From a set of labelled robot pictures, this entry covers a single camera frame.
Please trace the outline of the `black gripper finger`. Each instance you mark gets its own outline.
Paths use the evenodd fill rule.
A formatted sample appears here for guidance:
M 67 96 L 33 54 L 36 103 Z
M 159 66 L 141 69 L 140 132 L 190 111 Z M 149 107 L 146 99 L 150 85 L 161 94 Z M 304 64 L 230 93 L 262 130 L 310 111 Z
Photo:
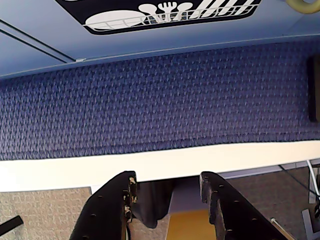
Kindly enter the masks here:
M 136 172 L 117 174 L 86 201 L 70 239 L 125 240 L 137 199 Z
M 203 171 L 200 197 L 208 205 L 208 220 L 218 240 L 285 240 L 236 188 L 219 174 Z

